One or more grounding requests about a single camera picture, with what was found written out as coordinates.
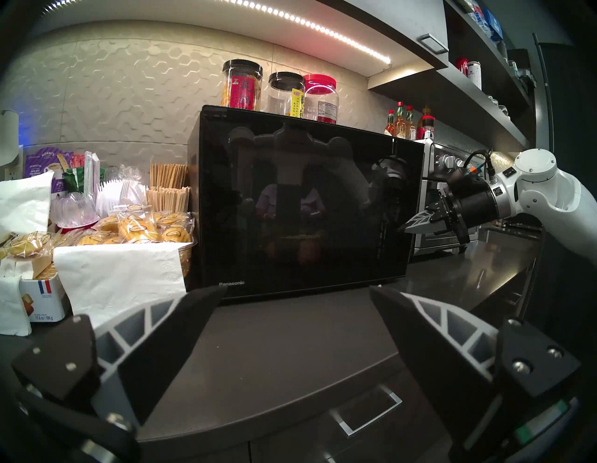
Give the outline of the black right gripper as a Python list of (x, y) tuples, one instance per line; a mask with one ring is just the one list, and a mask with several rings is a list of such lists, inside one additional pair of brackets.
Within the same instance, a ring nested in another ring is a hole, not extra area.
[(443, 191), (427, 191), (427, 210), (399, 228), (408, 234), (453, 232), (461, 246), (470, 243), (469, 229), (495, 221), (499, 208), (485, 180), (448, 182)]

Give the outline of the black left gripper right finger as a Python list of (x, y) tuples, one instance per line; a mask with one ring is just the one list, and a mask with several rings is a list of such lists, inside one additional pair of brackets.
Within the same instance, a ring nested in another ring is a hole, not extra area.
[(576, 414), (581, 363), (529, 322), (496, 328), (387, 286), (371, 286), (370, 299), (451, 449), (549, 449)]

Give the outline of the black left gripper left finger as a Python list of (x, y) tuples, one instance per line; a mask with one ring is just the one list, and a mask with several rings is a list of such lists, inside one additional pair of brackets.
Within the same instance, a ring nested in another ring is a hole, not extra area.
[(142, 426), (191, 355), (224, 286), (127, 309), (96, 328), (72, 316), (12, 361), (23, 386), (43, 399)]

